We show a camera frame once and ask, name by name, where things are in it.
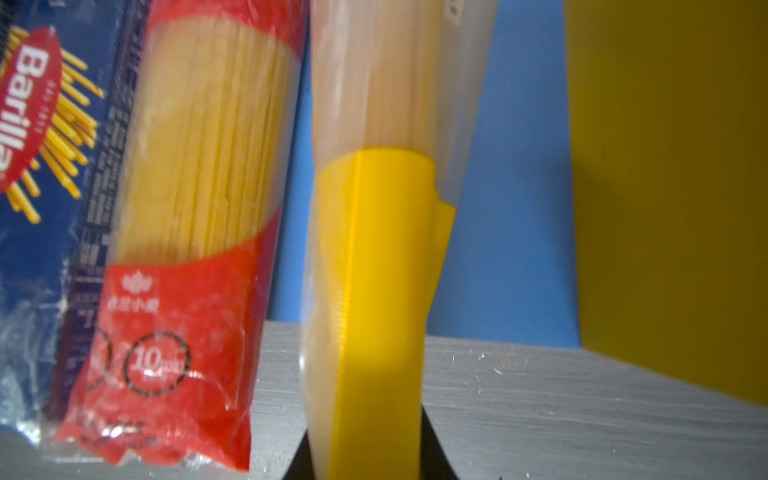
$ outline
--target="spaghetti package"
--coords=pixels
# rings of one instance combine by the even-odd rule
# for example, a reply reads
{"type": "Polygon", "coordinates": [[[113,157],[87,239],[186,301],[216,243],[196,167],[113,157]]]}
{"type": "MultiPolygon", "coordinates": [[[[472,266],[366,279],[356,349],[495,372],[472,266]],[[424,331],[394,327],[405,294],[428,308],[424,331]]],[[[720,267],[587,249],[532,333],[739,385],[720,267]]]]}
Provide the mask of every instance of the spaghetti package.
{"type": "Polygon", "coordinates": [[[317,478],[419,477],[426,317],[495,9],[495,0],[313,0],[300,365],[317,478]]]}
{"type": "Polygon", "coordinates": [[[153,1],[98,334],[55,441],[248,470],[308,11],[153,1]]]}
{"type": "Polygon", "coordinates": [[[90,349],[148,7],[0,12],[0,424],[38,443],[90,349]]]}

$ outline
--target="red label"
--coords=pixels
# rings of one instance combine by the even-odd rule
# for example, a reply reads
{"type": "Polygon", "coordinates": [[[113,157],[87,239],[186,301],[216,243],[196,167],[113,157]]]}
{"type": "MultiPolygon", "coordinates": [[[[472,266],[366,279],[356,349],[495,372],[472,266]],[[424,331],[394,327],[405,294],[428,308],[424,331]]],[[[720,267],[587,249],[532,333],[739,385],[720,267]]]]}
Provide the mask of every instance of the red label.
{"type": "Polygon", "coordinates": [[[247,470],[280,212],[255,239],[176,266],[109,266],[98,334],[57,441],[108,462],[200,453],[247,470]]]}
{"type": "Polygon", "coordinates": [[[16,49],[0,80],[0,193],[38,154],[61,90],[61,45],[39,28],[16,49]]]}
{"type": "Polygon", "coordinates": [[[307,0],[154,0],[147,34],[155,25],[176,18],[224,17],[276,37],[301,58],[308,13],[307,0]]]}

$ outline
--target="red spaghetti package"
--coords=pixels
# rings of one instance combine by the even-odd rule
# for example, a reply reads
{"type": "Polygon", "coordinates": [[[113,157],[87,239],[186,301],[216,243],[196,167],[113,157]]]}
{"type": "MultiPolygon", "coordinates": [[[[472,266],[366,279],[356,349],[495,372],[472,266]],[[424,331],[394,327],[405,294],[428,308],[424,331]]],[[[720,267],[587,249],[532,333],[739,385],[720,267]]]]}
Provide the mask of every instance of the red spaghetti package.
{"type": "Polygon", "coordinates": [[[154,1],[97,334],[56,441],[248,470],[307,11],[154,1]]]}

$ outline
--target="circular icon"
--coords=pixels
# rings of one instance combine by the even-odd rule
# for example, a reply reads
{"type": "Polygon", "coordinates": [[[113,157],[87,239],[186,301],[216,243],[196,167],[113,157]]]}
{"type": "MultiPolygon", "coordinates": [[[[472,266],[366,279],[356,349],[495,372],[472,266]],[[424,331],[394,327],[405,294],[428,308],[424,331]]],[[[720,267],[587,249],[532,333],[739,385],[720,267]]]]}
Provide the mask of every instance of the circular icon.
{"type": "Polygon", "coordinates": [[[190,348],[180,336],[155,332],[140,338],[128,350],[123,379],[141,396],[162,396],[179,386],[191,365],[190,348]]]}
{"type": "Polygon", "coordinates": [[[96,327],[91,355],[88,357],[88,388],[95,389],[107,378],[107,372],[112,368],[112,342],[107,333],[96,327]]]}

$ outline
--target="spaghetti illustration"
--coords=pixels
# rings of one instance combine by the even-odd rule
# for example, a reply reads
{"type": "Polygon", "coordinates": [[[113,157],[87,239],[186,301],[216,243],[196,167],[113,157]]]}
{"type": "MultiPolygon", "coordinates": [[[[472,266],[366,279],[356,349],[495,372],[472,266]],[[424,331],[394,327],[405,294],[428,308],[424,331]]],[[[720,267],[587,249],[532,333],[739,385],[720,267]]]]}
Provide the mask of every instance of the spaghetti illustration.
{"type": "MultiPolygon", "coordinates": [[[[0,66],[0,78],[5,76],[13,54],[28,36],[29,32],[23,28],[11,27],[5,57],[0,66]]],[[[41,221],[40,214],[30,200],[30,197],[40,197],[41,189],[30,170],[40,170],[41,165],[46,164],[58,182],[73,198],[78,199],[81,192],[72,178],[80,174],[78,164],[88,164],[88,156],[83,153],[83,149],[92,149],[97,138],[97,121],[81,108],[89,106],[91,99],[81,90],[85,89],[99,98],[104,98],[104,91],[82,73],[88,70],[84,61],[64,49],[61,50],[61,57],[61,92],[51,117],[51,126],[37,157],[5,192],[11,208],[15,212],[22,212],[31,223],[41,221]]]]}

